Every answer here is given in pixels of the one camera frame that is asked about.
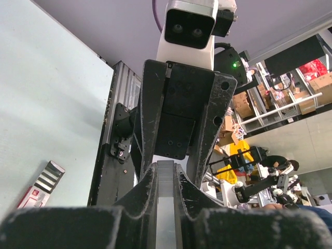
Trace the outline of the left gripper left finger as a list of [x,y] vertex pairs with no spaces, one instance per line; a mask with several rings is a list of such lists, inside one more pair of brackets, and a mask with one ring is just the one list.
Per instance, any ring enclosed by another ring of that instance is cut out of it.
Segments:
[[107,207],[31,208],[1,223],[1,248],[155,248],[158,170]]

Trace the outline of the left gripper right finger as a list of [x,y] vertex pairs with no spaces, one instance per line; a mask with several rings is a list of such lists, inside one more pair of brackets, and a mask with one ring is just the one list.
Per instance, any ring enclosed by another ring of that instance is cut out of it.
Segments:
[[173,166],[177,248],[331,248],[331,233],[310,211],[220,206]]

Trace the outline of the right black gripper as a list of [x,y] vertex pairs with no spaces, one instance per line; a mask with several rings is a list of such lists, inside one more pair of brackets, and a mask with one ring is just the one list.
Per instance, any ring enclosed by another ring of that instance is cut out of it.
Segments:
[[151,59],[143,66],[133,111],[134,173],[141,181],[154,155],[184,159],[192,145],[186,174],[200,188],[237,81],[220,72],[174,64],[164,97],[167,69],[167,63]]

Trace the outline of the staple strip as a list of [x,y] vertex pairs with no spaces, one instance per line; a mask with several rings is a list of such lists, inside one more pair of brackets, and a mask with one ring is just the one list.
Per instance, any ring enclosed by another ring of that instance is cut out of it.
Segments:
[[174,161],[158,161],[156,248],[176,248],[173,166]]

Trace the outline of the staple box with staples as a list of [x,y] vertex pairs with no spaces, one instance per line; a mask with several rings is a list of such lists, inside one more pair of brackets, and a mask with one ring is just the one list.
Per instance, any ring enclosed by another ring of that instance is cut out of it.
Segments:
[[50,160],[37,180],[27,189],[17,208],[40,208],[45,206],[64,174],[65,169]]

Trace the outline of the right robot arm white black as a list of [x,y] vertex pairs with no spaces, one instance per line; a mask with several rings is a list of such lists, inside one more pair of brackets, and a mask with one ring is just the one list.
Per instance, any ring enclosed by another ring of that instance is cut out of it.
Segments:
[[187,159],[186,172],[200,186],[229,104],[246,70],[233,47],[217,43],[214,69],[147,60],[133,128],[131,155],[141,178],[153,156]]

